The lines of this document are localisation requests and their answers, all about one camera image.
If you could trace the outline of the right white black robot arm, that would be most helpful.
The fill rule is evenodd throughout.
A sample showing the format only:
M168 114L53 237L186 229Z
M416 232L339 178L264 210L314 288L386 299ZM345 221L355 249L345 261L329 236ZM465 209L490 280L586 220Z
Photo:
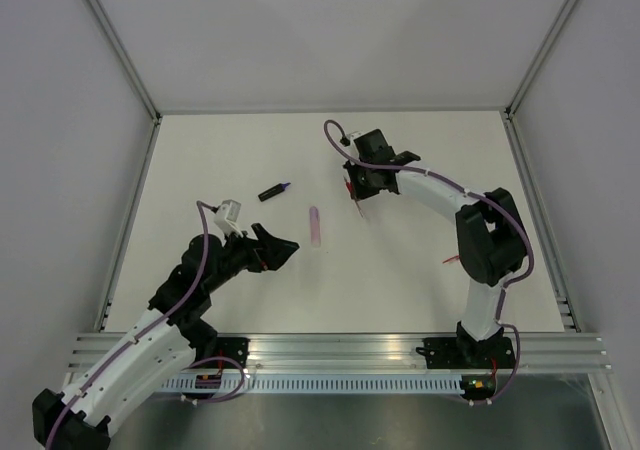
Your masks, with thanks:
M339 148L354 202L387 191L414 199L454 226L458 259L469 278L466 307L444 349L432 340L420 348L428 367L515 368L519 352L505 334L502 311L509 288L531 275L534 257L512 194L504 188L470 190L426 168L417 154L396 152L379 129L343 133Z

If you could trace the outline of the red gel pen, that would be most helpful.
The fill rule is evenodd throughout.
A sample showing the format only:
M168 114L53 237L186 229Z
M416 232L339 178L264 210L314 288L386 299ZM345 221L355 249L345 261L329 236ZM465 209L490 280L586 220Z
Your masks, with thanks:
M360 205L360 199L358 197L357 183L353 182L348 176L344 176L343 180L344 180L344 185L345 185L345 187L347 189L347 192L349 193L350 200L354 203L359 215L363 219L365 219L365 214L363 213L363 210L362 210L361 205Z

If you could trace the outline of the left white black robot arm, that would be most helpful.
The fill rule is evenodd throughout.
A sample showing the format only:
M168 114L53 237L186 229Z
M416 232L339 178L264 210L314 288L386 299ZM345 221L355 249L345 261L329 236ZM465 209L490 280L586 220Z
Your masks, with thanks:
M46 449L106 449L126 419L169 378L217 356L217 332L203 320L211 295L239 273L279 270L299 249L260 224L254 235L194 237L133 327L63 390L32 403L36 441Z

